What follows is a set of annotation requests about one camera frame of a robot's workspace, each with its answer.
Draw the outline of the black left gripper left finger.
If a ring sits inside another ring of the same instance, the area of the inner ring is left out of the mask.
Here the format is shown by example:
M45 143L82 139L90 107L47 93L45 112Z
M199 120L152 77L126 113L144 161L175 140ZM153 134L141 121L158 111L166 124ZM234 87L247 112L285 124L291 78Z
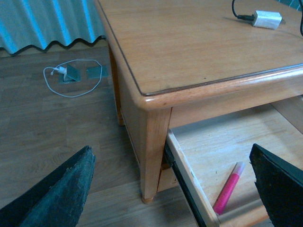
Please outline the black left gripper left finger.
M74 227L90 190L95 156L85 146L0 210L2 227Z

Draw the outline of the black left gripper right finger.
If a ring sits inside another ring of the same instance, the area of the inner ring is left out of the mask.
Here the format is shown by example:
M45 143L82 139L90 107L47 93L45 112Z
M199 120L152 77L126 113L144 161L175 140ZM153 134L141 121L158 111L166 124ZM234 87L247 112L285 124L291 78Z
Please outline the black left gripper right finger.
M303 225L303 171L258 144L250 163L256 188L275 227Z

